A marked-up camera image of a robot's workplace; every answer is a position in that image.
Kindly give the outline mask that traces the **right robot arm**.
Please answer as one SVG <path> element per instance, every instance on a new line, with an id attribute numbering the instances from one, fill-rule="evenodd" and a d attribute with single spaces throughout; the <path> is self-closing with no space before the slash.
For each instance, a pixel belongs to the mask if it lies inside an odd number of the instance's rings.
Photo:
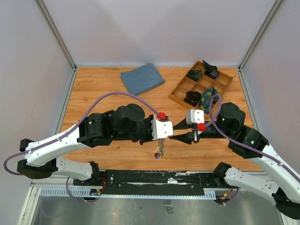
<path id="1" fill-rule="evenodd" d="M 259 166 L 269 180 L 245 174 L 226 163 L 219 163 L 213 171 L 213 184 L 239 187 L 270 201 L 285 216 L 300 218 L 300 175 L 274 150 L 269 141 L 256 129 L 244 125 L 246 114 L 234 103 L 223 103 L 217 108 L 216 120 L 199 119 L 199 110 L 187 111 L 185 119 L 173 126 L 174 130 L 191 129 L 174 140 L 198 143 L 201 138 L 229 140 L 228 148 L 235 154 Z"/>

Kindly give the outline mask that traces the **metal key organizer red handle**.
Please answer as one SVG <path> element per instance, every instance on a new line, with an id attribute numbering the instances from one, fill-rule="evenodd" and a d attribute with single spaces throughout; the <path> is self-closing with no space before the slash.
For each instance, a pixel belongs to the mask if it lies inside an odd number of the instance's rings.
<path id="1" fill-rule="evenodd" d="M 164 151 L 165 151 L 165 138 L 158 139 L 157 143 L 158 143 L 158 148 L 154 152 L 154 158 L 155 159 L 159 159 L 159 158 L 161 158 L 164 155 Z"/>

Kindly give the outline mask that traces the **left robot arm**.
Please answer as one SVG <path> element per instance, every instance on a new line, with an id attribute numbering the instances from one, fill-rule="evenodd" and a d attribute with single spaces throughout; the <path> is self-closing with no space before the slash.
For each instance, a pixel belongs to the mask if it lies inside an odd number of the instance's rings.
<path id="1" fill-rule="evenodd" d="M 89 185 L 100 181 L 98 164 L 94 161 L 79 163 L 63 158 L 63 155 L 97 146 L 109 146 L 113 141 L 132 141 L 143 144 L 153 140 L 151 122 L 155 116 L 145 116 L 136 104 L 120 106 L 105 113 L 93 113 L 80 125 L 50 138 L 33 142 L 21 141 L 27 153 L 18 161 L 17 171 L 30 179 L 44 179 L 54 174 L 66 176 Z"/>

